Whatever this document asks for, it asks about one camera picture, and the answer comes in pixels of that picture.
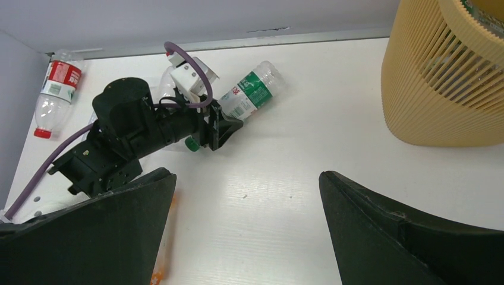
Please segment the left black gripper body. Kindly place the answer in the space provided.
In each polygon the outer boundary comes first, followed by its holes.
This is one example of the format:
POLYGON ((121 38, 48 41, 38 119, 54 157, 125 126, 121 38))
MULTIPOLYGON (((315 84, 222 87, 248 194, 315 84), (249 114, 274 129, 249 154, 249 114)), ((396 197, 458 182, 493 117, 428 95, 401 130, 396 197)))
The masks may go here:
POLYGON ((198 114, 198 125, 194 139, 200 147, 209 148, 212 151, 218 149, 219 111, 220 105, 217 103, 217 100, 212 100, 198 114))

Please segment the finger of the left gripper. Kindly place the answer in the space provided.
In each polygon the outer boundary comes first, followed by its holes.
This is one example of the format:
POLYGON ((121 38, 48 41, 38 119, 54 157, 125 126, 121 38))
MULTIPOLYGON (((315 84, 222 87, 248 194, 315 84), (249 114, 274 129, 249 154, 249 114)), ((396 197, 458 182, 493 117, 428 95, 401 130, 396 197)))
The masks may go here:
POLYGON ((244 122, 226 114, 219 114, 216 121, 215 147, 221 148, 229 138, 244 126, 244 122))

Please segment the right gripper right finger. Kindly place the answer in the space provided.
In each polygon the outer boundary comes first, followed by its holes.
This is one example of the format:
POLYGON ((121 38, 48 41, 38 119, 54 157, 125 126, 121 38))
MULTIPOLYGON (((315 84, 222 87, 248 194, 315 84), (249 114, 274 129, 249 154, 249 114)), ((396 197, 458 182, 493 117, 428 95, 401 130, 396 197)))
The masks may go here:
POLYGON ((447 220, 335 172, 319 176, 343 284, 502 284, 503 232, 447 220))

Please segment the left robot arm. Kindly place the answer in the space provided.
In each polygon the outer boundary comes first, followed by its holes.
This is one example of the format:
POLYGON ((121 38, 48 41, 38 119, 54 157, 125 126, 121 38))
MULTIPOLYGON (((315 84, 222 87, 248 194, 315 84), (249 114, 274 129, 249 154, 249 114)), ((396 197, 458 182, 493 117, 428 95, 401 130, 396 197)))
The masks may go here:
POLYGON ((29 180, 3 216, 12 222, 45 173, 62 173, 69 193, 93 198, 126 185, 142 173, 140 159, 180 140, 193 139, 200 147, 221 148, 243 121, 228 116, 209 93, 197 110, 173 96, 153 102, 148 84, 135 77, 109 83, 92 102, 97 119, 54 150, 29 180))

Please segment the orange soda bottle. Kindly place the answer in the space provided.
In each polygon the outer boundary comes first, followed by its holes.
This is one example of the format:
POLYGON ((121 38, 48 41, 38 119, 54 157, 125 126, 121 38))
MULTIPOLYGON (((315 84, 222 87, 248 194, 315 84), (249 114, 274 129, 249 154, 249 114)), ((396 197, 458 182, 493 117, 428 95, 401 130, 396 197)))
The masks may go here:
POLYGON ((175 191, 172 197, 165 228, 163 230, 159 250, 157 252, 156 262, 152 277, 150 279, 150 284, 165 284, 168 281, 171 272, 180 197, 181 194, 179 193, 179 191, 175 191))

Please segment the clear bottle green white label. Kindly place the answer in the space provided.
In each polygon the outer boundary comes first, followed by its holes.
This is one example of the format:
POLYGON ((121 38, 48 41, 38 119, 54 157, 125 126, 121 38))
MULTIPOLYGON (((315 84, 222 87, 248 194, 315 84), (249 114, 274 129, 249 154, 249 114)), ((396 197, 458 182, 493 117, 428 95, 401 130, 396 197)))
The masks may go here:
MULTIPOLYGON (((282 74, 271 62, 263 61, 217 100, 219 114, 242 120, 245 125, 250 116, 287 89, 287 81, 282 74)), ((193 152, 202 148, 196 143, 194 134, 187 137, 184 143, 193 152)))

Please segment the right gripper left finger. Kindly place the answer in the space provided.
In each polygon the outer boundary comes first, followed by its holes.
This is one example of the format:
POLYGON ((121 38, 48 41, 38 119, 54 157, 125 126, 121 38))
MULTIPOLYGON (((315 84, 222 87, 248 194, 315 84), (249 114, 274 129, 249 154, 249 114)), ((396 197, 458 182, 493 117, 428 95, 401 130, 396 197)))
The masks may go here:
POLYGON ((1 225, 2 284, 149 284, 177 177, 158 168, 95 198, 1 225))

